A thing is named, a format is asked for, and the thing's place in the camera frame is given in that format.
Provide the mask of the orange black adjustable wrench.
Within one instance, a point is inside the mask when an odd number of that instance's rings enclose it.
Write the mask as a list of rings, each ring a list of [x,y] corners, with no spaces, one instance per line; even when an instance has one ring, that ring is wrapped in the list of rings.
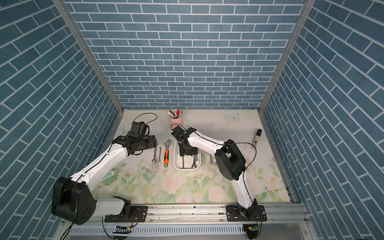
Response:
[[[168,139],[167,142],[164,144],[165,146],[165,156],[164,156],[164,167],[168,167],[169,164],[169,154],[170,154],[170,145],[172,144],[172,140]]]

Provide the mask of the large silver combination wrench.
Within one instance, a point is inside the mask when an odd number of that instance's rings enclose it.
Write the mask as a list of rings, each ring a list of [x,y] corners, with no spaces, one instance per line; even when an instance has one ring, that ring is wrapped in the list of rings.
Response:
[[[153,156],[152,162],[156,163],[157,161],[158,161],[158,159],[157,159],[157,146],[155,146],[154,147],[154,156]]]

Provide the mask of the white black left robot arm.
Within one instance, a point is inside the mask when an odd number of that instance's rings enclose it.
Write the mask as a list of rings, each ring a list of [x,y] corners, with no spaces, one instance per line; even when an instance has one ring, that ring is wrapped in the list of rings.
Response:
[[[53,185],[51,213],[76,225],[86,223],[92,217],[105,217],[107,223],[128,222],[133,217],[131,201],[114,196],[95,200],[92,192],[102,178],[119,162],[136,151],[157,146],[154,135],[131,138],[119,136],[100,156],[71,177],[60,177]]]

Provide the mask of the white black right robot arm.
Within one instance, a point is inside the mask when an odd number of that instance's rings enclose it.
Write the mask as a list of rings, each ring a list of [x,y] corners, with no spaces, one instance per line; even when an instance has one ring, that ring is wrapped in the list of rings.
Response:
[[[215,140],[194,128],[184,130],[181,126],[174,127],[171,134],[179,145],[181,156],[194,156],[198,149],[214,156],[220,173],[232,182],[239,208],[248,214],[256,211],[258,203],[246,178],[246,158],[237,143]]]

